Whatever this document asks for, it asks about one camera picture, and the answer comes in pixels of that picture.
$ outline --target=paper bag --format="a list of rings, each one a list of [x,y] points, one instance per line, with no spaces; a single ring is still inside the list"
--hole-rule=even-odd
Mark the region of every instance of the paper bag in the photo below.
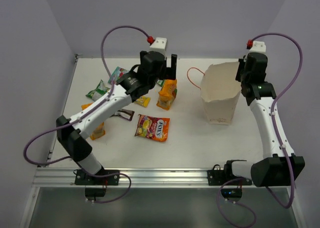
[[[211,124],[232,122],[241,92],[241,84],[235,78],[238,66],[238,62],[211,65],[204,73],[199,88],[204,113]]]

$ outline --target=red connector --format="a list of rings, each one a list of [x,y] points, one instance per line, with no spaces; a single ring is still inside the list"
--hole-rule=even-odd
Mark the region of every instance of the red connector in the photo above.
[[[251,49],[252,46],[254,45],[254,42],[251,39],[249,39],[248,42],[246,43],[246,45],[247,45],[246,46],[247,49]]]
[[[151,44],[153,44],[153,42],[155,41],[155,39],[152,37],[152,36],[149,36],[148,38],[147,38],[147,42],[151,45]]]

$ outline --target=bag handle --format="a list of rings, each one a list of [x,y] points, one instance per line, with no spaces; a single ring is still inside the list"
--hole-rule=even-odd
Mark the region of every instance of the bag handle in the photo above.
[[[186,73],[186,77],[188,78],[188,80],[190,81],[190,83],[192,83],[194,86],[196,86],[197,88],[199,88],[199,89],[201,90],[201,88],[200,88],[198,85],[196,85],[194,82],[192,82],[191,79],[189,78],[189,71],[190,71],[191,69],[196,69],[196,70],[198,70],[200,73],[202,73],[203,75],[205,75],[205,73],[202,72],[202,71],[201,71],[200,69],[198,69],[197,67],[191,67],[191,68],[189,68],[189,70],[188,70],[187,73]]]

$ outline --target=orange candy bag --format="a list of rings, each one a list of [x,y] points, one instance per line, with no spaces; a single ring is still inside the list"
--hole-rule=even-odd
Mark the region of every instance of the orange candy bag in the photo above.
[[[87,107],[89,107],[92,103],[89,103],[89,104],[85,104],[85,105],[82,105],[81,108],[82,110],[85,110]],[[91,140],[95,140],[95,139],[98,139],[99,137],[102,137],[103,135],[106,134],[106,131],[105,131],[105,123],[102,122],[93,132],[92,134],[90,135],[90,138]]]
[[[177,94],[177,80],[165,80],[159,92],[158,107],[169,110]]]
[[[139,114],[135,136],[165,142],[168,138],[169,123],[170,118],[150,117]]]

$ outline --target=snack package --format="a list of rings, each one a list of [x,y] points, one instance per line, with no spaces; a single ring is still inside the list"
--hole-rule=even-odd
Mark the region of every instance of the snack package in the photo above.
[[[87,107],[89,107],[92,103],[82,105],[82,110],[85,110]],[[105,123],[102,122],[90,135],[91,140],[98,139],[99,137],[102,137],[104,134],[106,134],[105,131]]]
[[[111,115],[112,117],[121,117],[128,121],[132,120],[132,117],[134,116],[134,111],[126,110],[126,109],[120,109],[115,114]]]
[[[150,117],[139,114],[135,136],[165,142],[168,138],[170,118]]]
[[[164,80],[158,80],[158,82],[156,82],[160,87],[162,87],[164,85]]]
[[[99,98],[105,95],[109,90],[110,88],[106,87],[104,82],[100,80],[95,90],[88,92],[86,97],[91,98],[93,101],[97,101]]]
[[[149,98],[149,97],[141,96],[136,101],[134,101],[134,103],[139,104],[142,107],[148,107],[150,99],[151,98]]]
[[[119,78],[121,78],[124,74],[126,74],[128,70],[124,68],[116,67],[115,71],[111,74],[108,83],[111,84],[111,81],[114,80],[116,82]]]
[[[177,80],[165,80],[159,92],[158,107],[169,110],[177,94]]]

